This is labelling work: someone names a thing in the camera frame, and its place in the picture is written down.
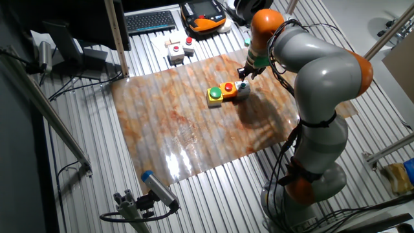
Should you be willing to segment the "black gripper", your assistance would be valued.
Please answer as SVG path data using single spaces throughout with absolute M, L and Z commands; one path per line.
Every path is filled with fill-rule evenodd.
M 255 78 L 258 75 L 259 69 L 246 65 L 244 68 L 238 68 L 237 72 L 239 74 L 239 79 L 244 81 L 248 76 Z

